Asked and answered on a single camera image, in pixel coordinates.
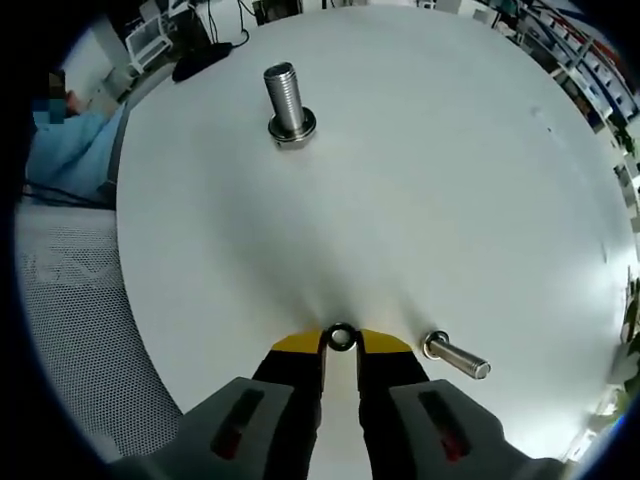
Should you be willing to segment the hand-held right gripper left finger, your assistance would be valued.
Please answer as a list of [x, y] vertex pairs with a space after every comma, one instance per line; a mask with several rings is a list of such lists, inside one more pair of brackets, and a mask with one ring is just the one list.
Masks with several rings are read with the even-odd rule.
[[321, 422], [325, 334], [276, 342], [250, 378], [202, 401], [159, 450], [116, 461], [115, 479], [304, 479]]

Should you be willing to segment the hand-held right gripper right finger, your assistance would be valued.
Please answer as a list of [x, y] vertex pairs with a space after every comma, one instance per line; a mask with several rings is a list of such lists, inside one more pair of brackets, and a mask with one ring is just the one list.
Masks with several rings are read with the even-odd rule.
[[498, 418], [430, 379], [402, 340], [357, 333], [359, 422], [375, 479], [559, 479], [561, 462], [512, 446]]

